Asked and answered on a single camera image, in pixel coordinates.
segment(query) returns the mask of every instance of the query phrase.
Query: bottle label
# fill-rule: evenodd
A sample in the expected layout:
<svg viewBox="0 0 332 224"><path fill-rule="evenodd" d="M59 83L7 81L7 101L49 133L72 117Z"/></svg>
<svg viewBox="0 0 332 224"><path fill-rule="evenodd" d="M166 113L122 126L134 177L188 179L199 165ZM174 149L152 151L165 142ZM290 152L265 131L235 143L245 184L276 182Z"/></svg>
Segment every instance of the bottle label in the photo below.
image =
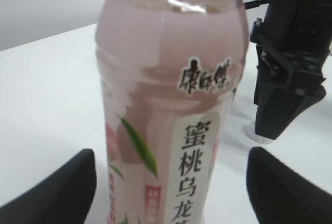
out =
<svg viewBox="0 0 332 224"><path fill-rule="evenodd" d="M201 67L199 57L191 57L188 66L182 68L177 89L185 92L189 97L195 91L205 93L220 93L229 89L231 77L228 69L232 65L231 57L227 57L216 66L215 71L207 71Z"/></svg>
<svg viewBox="0 0 332 224"><path fill-rule="evenodd" d="M155 109L146 121L144 105L115 115L109 91L103 83L109 224L200 224L233 93L201 114Z"/></svg>
<svg viewBox="0 0 332 224"><path fill-rule="evenodd" d="M200 223L218 129L215 111L175 122L163 223Z"/></svg>

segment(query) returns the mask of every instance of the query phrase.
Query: pink drink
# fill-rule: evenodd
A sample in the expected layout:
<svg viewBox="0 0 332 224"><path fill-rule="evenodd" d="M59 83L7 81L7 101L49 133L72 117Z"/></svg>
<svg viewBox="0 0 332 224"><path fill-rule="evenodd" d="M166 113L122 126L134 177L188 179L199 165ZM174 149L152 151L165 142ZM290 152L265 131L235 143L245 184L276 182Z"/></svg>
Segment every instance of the pink drink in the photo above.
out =
<svg viewBox="0 0 332 224"><path fill-rule="evenodd" d="M109 223L199 224L248 46L241 0L107 0L96 41Z"/></svg>

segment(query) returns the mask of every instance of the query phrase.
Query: brand logo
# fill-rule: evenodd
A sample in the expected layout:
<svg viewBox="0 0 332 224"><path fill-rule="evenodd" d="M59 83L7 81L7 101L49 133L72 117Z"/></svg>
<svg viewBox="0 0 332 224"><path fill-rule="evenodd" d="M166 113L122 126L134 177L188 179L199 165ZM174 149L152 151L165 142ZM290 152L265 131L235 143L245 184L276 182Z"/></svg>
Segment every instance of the brand logo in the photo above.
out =
<svg viewBox="0 0 332 224"><path fill-rule="evenodd" d="M192 96L195 91L205 93L219 93L230 87L231 78L228 69L232 64L231 58L219 63L215 71L205 71L201 67L199 57L191 57L188 66L184 67L181 72L177 88L180 91Z"/></svg>

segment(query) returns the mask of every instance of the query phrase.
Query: gray wall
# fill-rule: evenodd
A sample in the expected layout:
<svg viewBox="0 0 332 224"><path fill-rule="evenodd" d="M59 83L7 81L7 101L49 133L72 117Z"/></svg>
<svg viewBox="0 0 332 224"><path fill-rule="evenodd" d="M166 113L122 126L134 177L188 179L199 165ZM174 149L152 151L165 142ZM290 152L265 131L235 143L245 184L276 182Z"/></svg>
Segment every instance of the gray wall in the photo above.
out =
<svg viewBox="0 0 332 224"><path fill-rule="evenodd" d="M104 0L0 0L0 50L96 23ZM247 11L249 25L265 7Z"/></svg>

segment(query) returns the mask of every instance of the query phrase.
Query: plastic bottle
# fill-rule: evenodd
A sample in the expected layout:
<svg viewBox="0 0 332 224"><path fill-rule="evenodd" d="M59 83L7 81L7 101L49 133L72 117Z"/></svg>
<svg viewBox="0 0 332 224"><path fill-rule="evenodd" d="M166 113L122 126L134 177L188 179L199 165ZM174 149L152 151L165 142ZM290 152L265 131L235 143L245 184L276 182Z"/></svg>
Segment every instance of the plastic bottle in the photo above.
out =
<svg viewBox="0 0 332 224"><path fill-rule="evenodd" d="M109 223L199 224L248 47L242 0L106 0Z"/></svg>

